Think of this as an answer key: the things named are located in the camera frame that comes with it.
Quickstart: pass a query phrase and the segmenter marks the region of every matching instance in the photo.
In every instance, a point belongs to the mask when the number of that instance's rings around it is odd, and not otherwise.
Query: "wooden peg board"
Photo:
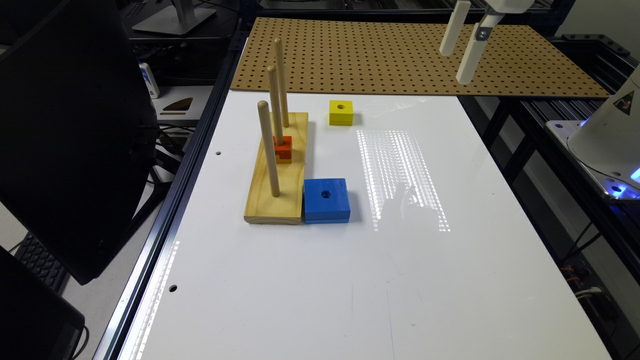
[[[440,54],[444,24],[258,18],[231,89],[267,91],[273,39],[284,42],[289,92],[340,94],[608,97],[576,64],[529,26],[499,25],[473,81],[455,76],[471,34]]]

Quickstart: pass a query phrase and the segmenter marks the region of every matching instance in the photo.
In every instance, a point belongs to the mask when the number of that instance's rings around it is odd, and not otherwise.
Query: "wooden base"
[[[280,183],[278,197],[271,196],[264,144],[260,141],[244,211],[244,220],[249,224],[296,225],[302,222],[308,124],[309,114],[289,113],[289,127],[284,128],[283,135],[292,137],[292,162],[277,165]]]

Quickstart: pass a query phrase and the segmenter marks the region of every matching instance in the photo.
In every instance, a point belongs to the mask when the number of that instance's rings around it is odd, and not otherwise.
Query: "blue block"
[[[349,222],[349,219],[328,219],[328,220],[305,219],[304,222],[307,224],[339,224],[339,223],[347,223]]]
[[[304,213],[308,224],[348,222],[351,215],[344,179],[304,181]]]

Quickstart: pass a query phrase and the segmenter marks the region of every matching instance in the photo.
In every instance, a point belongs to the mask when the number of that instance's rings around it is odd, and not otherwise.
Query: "computer monitor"
[[[85,284],[128,240],[155,111],[113,0],[0,0],[12,14],[40,18],[0,55],[0,201]]]
[[[213,9],[194,8],[193,0],[171,1],[174,6],[168,6],[134,25],[133,30],[185,35],[216,13],[216,10]]]
[[[4,249],[0,287],[0,359],[71,359],[88,336],[82,314]]]

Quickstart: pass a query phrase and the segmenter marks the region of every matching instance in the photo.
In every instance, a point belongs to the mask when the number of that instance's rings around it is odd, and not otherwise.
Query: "wooden peg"
[[[278,74],[276,68],[269,66],[269,95],[271,95],[271,112],[273,113],[273,133],[276,136],[276,145],[284,144],[282,138],[282,118],[280,117],[280,102],[278,101]]]
[[[285,83],[284,73],[284,49],[282,40],[276,38],[273,40],[276,48],[276,67],[278,68],[278,89],[280,91],[280,110],[282,110],[282,125],[289,127],[289,104],[287,103],[287,84]]]
[[[271,195],[280,196],[280,184],[278,183],[278,168],[276,166],[276,153],[273,147],[273,135],[271,135],[271,119],[269,118],[269,104],[262,100],[258,102],[258,115],[260,116],[260,128],[262,129],[262,142],[267,160]]]

